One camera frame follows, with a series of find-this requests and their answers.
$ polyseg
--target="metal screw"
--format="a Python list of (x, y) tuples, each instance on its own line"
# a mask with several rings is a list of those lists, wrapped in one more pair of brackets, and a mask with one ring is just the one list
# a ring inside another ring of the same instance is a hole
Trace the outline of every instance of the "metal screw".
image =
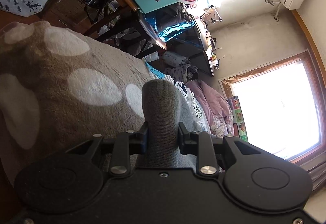
[(34, 224), (34, 221), (31, 219), (25, 219), (24, 224)]
[(304, 224), (304, 220), (297, 218), (297, 219), (293, 220), (292, 224)]
[(161, 177), (163, 177), (163, 178), (166, 178), (166, 177), (169, 176), (169, 174), (166, 173), (166, 172), (162, 172), (162, 173), (159, 174), (159, 176), (161, 176)]
[(127, 172), (127, 168), (124, 166), (113, 166), (111, 172), (115, 175), (122, 175)]
[(213, 166), (203, 166), (200, 168), (200, 172), (205, 175), (213, 175), (217, 172), (217, 169)]

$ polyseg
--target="polka dot blanket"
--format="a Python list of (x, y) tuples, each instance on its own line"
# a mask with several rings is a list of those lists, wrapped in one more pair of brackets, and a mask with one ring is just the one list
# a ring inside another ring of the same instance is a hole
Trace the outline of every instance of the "polka dot blanket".
[(28, 164), (144, 122), (145, 62), (46, 21), (0, 36), (0, 157), (8, 179)]

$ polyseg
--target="white dot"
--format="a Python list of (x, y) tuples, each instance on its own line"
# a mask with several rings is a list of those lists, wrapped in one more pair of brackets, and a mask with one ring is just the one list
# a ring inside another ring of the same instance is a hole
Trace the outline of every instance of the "white dot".
[(23, 149), (33, 147), (40, 128), (40, 109), (33, 91), (11, 74), (0, 75), (0, 109), (10, 135)]
[(6, 44), (15, 44), (23, 39), (30, 37), (34, 33), (33, 24), (26, 25), (19, 23), (16, 27), (10, 29), (4, 34), (4, 42)]
[(129, 84), (126, 87), (126, 97), (131, 109), (140, 117), (144, 118), (141, 104), (141, 89), (135, 84)]
[(44, 34), (46, 48), (62, 56), (77, 56), (89, 51), (89, 45), (67, 29), (47, 27)]
[(120, 102), (118, 87), (104, 74), (93, 69), (80, 68), (68, 78), (71, 93), (86, 104), (104, 106)]

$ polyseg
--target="beige wall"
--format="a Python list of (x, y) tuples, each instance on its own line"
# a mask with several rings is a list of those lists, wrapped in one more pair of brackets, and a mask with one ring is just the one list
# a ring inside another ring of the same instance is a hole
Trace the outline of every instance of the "beige wall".
[(326, 0), (304, 0), (298, 12), (326, 65)]
[(309, 46), (289, 10), (280, 12), (278, 22), (272, 14), (260, 15), (211, 34), (222, 48), (217, 57), (225, 55), (214, 82), (299, 54)]
[(326, 187), (310, 197), (304, 210), (320, 223), (326, 221)]

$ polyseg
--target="black stool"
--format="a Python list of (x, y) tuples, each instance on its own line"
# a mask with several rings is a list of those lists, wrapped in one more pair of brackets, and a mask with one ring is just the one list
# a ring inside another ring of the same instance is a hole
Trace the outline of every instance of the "black stool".
[[(104, 40), (109, 39), (110, 37), (130, 27), (135, 28), (138, 33), (141, 34), (141, 36), (136, 38), (137, 42), (144, 39), (146, 40), (143, 47), (141, 48), (140, 53), (135, 56), (136, 58), (141, 59), (149, 54), (154, 53), (155, 51), (166, 51), (165, 42), (159, 38), (157, 32), (145, 20), (144, 14), (140, 11), (133, 12), (131, 17), (125, 18), (123, 20), (118, 20), (113, 28), (96, 38), (96, 40), (103, 42)], [(153, 47), (144, 50), (148, 42), (151, 43)]]

